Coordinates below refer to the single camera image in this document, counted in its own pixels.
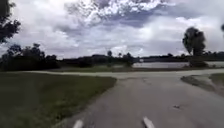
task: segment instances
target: tree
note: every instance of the tree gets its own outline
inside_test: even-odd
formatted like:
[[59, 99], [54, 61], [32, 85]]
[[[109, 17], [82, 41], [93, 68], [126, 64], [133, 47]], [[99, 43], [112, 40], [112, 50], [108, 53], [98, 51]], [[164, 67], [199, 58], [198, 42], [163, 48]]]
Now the tree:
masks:
[[190, 60], [190, 66], [207, 66], [207, 64], [200, 59], [205, 49], [205, 40], [204, 33], [197, 28], [190, 27], [186, 30], [183, 38], [183, 45], [188, 53], [193, 56], [193, 60]]
[[131, 67], [134, 63], [134, 57], [132, 57], [132, 55], [130, 53], [127, 53], [126, 55], [124, 55], [123, 60], [127, 67]]
[[107, 56], [108, 56], [108, 57], [112, 57], [112, 56], [113, 56], [112, 51], [108, 51], [108, 52], [107, 52]]
[[14, 44], [2, 56], [1, 68], [6, 71], [41, 70], [59, 68], [55, 55], [45, 57], [39, 44], [32, 47], [21, 48]]
[[122, 56], [122, 53], [119, 53], [119, 54], [118, 54], [118, 57], [121, 58], [121, 56]]
[[169, 58], [172, 58], [172, 57], [173, 57], [173, 54], [168, 53], [167, 56], [168, 56]]
[[112, 66], [112, 58], [113, 58], [113, 53], [112, 53], [112, 51], [108, 51], [108, 52], [107, 52], [107, 56], [108, 56], [108, 64], [107, 64], [107, 66], [108, 66], [108, 67], [111, 67], [111, 66]]
[[10, 9], [14, 6], [15, 4], [10, 4], [8, 0], [0, 0], [0, 44], [6, 43], [7, 39], [18, 33], [20, 22], [9, 19]]

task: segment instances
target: sky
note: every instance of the sky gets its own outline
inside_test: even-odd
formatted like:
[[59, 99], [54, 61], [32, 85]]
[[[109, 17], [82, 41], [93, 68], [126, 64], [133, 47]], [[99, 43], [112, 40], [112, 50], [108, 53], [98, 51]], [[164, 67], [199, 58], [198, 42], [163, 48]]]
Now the sky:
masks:
[[[73, 58], [130, 52], [134, 56], [186, 53], [182, 38], [194, 26], [206, 50], [224, 50], [223, 0], [11, 0], [20, 32], [9, 41], [41, 44], [47, 54]], [[1, 45], [3, 53], [8, 45]]]

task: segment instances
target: road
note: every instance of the road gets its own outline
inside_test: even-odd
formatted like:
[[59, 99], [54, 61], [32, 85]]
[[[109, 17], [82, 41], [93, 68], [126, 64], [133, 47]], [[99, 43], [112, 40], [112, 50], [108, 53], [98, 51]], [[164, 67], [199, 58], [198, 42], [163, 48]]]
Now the road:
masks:
[[72, 128], [82, 119], [86, 128], [143, 128], [141, 120], [147, 116], [156, 128], [224, 128], [224, 98], [180, 80], [185, 75], [220, 72], [224, 70], [60, 73], [112, 76], [118, 81], [84, 112], [58, 127]]

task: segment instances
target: water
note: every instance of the water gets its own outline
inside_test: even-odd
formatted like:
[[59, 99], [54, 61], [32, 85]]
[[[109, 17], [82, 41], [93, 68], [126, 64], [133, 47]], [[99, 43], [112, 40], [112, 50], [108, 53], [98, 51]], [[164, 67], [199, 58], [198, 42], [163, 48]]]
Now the water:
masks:
[[[213, 67], [224, 67], [224, 62], [206, 62], [209, 66]], [[153, 63], [135, 63], [134, 68], [183, 68], [189, 66], [188, 62], [153, 62]]]

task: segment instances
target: green lawn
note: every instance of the green lawn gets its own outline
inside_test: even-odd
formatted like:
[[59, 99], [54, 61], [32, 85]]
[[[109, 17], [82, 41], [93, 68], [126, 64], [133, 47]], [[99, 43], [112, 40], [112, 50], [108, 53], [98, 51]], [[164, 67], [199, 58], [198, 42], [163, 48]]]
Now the green lawn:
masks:
[[220, 68], [108, 68], [108, 67], [92, 67], [92, 68], [60, 68], [49, 70], [51, 72], [162, 72], [162, 71], [189, 71], [204, 69], [220, 69]]
[[113, 78], [0, 73], [0, 126], [50, 128], [115, 82]]
[[213, 74], [210, 78], [214, 83], [219, 82], [220, 84], [224, 85], [224, 73]]

